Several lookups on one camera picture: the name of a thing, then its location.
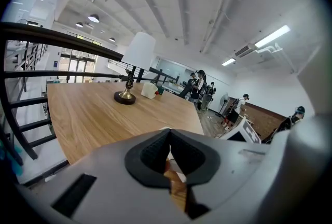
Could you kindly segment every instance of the white container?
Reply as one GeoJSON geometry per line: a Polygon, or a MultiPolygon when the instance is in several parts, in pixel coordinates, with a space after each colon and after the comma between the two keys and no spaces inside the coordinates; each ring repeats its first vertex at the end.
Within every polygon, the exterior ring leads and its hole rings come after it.
{"type": "Polygon", "coordinates": [[[149,99],[153,99],[156,96],[157,90],[158,90],[158,88],[155,84],[146,82],[143,85],[141,95],[148,97],[149,99]]]}

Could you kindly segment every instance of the fluorescent light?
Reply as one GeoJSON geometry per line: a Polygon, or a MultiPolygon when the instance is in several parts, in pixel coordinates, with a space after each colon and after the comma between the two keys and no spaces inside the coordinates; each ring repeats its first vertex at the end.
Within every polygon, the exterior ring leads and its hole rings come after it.
{"type": "Polygon", "coordinates": [[[258,48],[260,48],[260,47],[264,46],[265,44],[268,44],[270,41],[273,41],[274,39],[279,38],[281,35],[284,35],[285,33],[289,32],[290,30],[291,29],[287,25],[284,25],[283,27],[281,27],[277,31],[273,32],[269,36],[267,36],[264,39],[257,42],[255,45],[258,48]]]}
{"type": "Polygon", "coordinates": [[[227,62],[223,63],[223,66],[226,66],[226,65],[228,65],[228,64],[230,64],[230,63],[232,63],[234,61],[235,61],[235,59],[231,58],[227,62]]]}

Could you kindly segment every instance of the wooden table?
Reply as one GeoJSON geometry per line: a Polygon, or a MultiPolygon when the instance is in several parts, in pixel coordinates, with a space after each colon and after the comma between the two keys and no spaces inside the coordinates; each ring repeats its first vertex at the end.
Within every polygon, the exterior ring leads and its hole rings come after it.
{"type": "Polygon", "coordinates": [[[94,149],[163,127],[204,134],[193,103],[164,92],[152,100],[134,83],[133,105],[113,99],[125,83],[55,83],[47,87],[54,131],[70,164],[94,149]]]}

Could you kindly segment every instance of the white lamp shade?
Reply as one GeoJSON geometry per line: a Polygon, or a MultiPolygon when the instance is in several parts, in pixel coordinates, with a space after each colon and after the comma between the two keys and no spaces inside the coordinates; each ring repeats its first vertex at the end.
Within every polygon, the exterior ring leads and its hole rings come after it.
{"type": "Polygon", "coordinates": [[[155,44],[155,38],[146,33],[138,32],[129,44],[121,62],[149,70],[155,44]]]}

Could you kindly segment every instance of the glass door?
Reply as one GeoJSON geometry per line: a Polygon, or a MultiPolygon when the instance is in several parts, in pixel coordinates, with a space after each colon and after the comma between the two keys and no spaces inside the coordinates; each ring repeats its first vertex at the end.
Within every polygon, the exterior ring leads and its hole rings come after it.
{"type": "MultiPolygon", "coordinates": [[[[77,62],[78,62],[78,60],[71,59],[68,71],[76,72],[77,71],[77,62]]],[[[70,76],[68,83],[75,83],[75,76],[70,76]]]]}
{"type": "MultiPolygon", "coordinates": [[[[79,61],[76,71],[77,72],[84,72],[85,67],[86,67],[86,61],[79,61]]],[[[82,83],[83,82],[83,76],[77,76],[75,82],[76,83],[82,83]]]]}

